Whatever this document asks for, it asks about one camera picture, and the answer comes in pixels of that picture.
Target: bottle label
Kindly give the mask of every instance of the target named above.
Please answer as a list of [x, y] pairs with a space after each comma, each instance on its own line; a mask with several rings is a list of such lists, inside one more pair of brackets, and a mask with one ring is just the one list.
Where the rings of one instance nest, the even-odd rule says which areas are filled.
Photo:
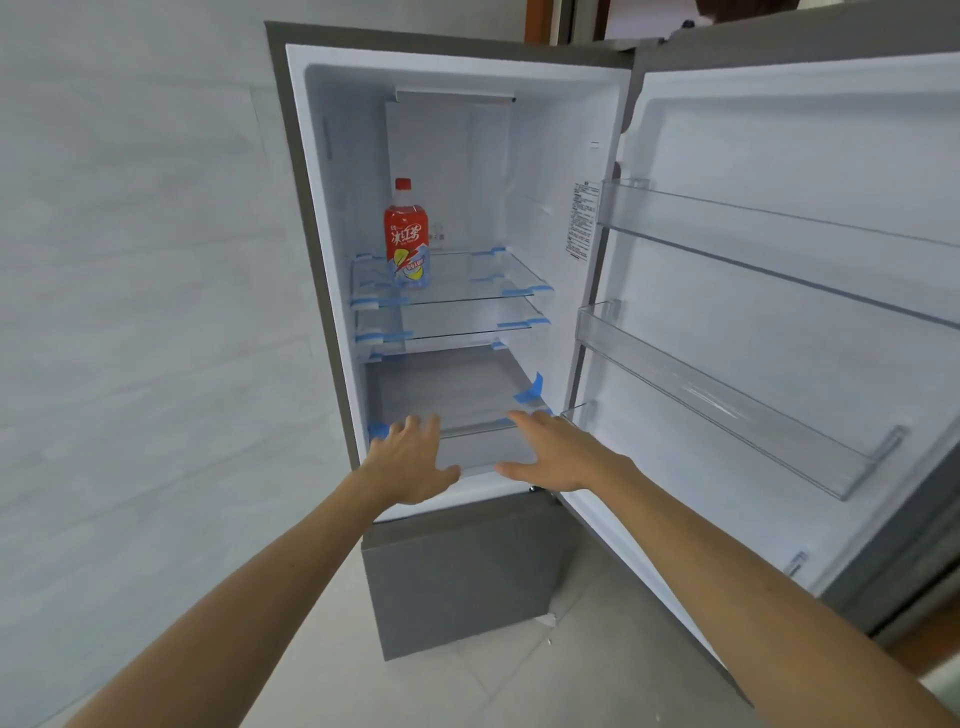
[[387, 260], [397, 283], [426, 284], [429, 228], [421, 208], [388, 208], [385, 216]]

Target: instruction label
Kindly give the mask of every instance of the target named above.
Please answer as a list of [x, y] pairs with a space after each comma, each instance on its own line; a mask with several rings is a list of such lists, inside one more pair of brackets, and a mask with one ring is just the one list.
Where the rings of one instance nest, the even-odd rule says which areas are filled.
[[577, 182], [573, 185], [573, 207], [570, 210], [570, 227], [566, 231], [566, 251], [585, 263], [590, 257], [590, 243], [593, 242], [599, 204], [599, 182]]

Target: hand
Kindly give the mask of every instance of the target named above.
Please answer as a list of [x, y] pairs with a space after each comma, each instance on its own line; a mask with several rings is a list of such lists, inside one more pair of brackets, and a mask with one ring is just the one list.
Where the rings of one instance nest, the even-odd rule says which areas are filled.
[[636, 473], [633, 461], [605, 448], [562, 417], [546, 412], [507, 414], [537, 454], [533, 465], [497, 463], [496, 471], [551, 491], [594, 490], [623, 474]]
[[460, 479], [459, 465], [437, 470], [439, 448], [440, 418], [431, 415], [426, 427], [421, 428], [420, 418], [411, 415], [404, 425], [390, 425], [386, 440], [371, 440], [370, 452], [358, 472], [384, 489], [390, 505], [420, 503]]

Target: refrigerator compartment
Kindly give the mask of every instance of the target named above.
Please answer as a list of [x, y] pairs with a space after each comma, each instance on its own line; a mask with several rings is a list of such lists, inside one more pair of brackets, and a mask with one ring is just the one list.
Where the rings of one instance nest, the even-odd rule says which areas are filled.
[[523, 373], [509, 350], [499, 347], [384, 356], [367, 365], [368, 431], [384, 436], [408, 415], [441, 417], [437, 467], [460, 465], [470, 474], [499, 460], [533, 462], [533, 452], [507, 419], [511, 409], [533, 411], [542, 378]]
[[397, 286], [381, 255], [358, 255], [351, 270], [350, 307], [452, 303], [516, 297], [542, 298], [553, 287], [521, 263], [506, 248], [470, 253], [434, 252], [430, 282], [423, 288]]
[[367, 346], [427, 341], [433, 348], [491, 344], [508, 331], [549, 327], [523, 296], [386, 306], [354, 312], [355, 341]]
[[[907, 434], [898, 425], [869, 454], [849, 448], [627, 333], [615, 323], [618, 305], [609, 301], [581, 308], [577, 340], [840, 500], [849, 498]], [[579, 417], [586, 415], [585, 409]]]
[[598, 223], [762, 274], [960, 328], [960, 245], [604, 182]]

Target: left hand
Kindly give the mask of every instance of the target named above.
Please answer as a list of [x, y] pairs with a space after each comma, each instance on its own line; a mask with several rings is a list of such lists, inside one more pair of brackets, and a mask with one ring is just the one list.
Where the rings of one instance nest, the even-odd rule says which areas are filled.
[[390, 425], [386, 440], [373, 438], [370, 453], [358, 473], [368, 476], [393, 505], [413, 505], [438, 496], [460, 479], [460, 466], [437, 470], [440, 418], [431, 415], [426, 425], [411, 415], [406, 423]]

